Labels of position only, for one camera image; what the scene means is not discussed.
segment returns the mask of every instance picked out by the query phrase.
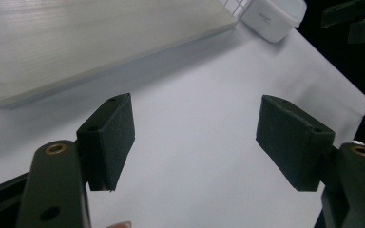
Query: screw hole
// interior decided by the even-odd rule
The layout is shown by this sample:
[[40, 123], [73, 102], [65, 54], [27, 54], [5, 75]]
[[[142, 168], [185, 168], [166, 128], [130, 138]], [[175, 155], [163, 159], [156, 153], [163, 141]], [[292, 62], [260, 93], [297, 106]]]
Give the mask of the screw hole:
[[49, 155], [55, 155], [64, 152], [67, 146], [63, 143], [52, 144], [46, 148], [46, 153]]
[[91, 126], [88, 128], [88, 131], [97, 131], [99, 129], [99, 127], [97, 126]]
[[40, 214], [41, 221], [49, 221], [55, 219], [60, 213], [59, 207], [53, 206]]
[[354, 151], [355, 153], [357, 153], [360, 156], [365, 157], [365, 148], [363, 148], [363, 147], [355, 146], [352, 148], [352, 151]]

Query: white plastic device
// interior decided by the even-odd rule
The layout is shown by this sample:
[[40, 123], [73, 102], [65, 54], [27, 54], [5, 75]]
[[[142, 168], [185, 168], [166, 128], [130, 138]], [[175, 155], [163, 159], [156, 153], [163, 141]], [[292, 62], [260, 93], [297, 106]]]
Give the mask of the white plastic device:
[[241, 21], [270, 42], [278, 42], [304, 18], [304, 0], [253, 0]]

